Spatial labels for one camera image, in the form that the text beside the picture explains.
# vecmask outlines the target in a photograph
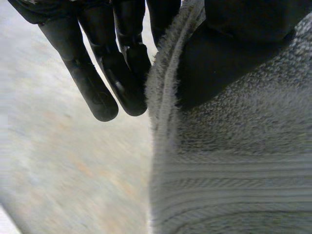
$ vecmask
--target gray towel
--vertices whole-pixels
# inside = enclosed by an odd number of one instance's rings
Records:
[[[147,81],[150,233],[312,233],[312,14],[280,55],[182,112],[178,58],[204,18],[203,0],[184,1]]]

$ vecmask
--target knit fabric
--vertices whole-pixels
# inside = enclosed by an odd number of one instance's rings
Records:
[[[203,0],[184,1],[147,81],[150,233],[311,233],[312,14],[278,56],[182,112],[178,59],[204,19]]]

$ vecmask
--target concrete floor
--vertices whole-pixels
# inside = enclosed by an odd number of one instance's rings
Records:
[[[5,0],[0,31],[0,202],[21,232],[146,233],[148,114],[120,108],[115,120],[97,121],[58,53]],[[152,58],[148,13],[143,39]]]

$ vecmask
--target finger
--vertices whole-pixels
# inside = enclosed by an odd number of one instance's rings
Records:
[[[147,0],[147,5],[150,11],[154,43],[158,46],[159,39],[178,14],[181,0]]]
[[[142,41],[145,0],[112,0],[120,49],[142,90],[151,68],[147,48]]]
[[[114,119],[118,105],[90,60],[77,17],[49,20],[39,27],[60,54],[93,115],[100,121]]]
[[[113,8],[105,3],[84,4],[78,19],[121,106],[129,115],[139,116],[147,109],[144,93],[118,50]]]

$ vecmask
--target black object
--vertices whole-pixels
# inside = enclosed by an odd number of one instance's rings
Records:
[[[151,68],[141,34],[145,0],[113,0],[112,3],[120,50],[144,92],[147,73]]]
[[[203,22],[180,57],[179,105],[188,110],[203,104],[229,84],[276,56],[293,39],[291,31],[280,42],[243,42],[212,29]]]
[[[39,28],[58,51],[95,118],[114,119],[118,105],[91,62],[77,18],[48,20]]]
[[[78,19],[102,72],[125,112],[131,116],[143,114],[147,110],[145,96],[118,50],[112,6],[82,9]]]
[[[179,12],[181,0],[147,0],[147,5],[154,43],[158,47],[160,38]]]
[[[208,28],[241,41],[278,42],[312,10],[312,0],[205,0]]]

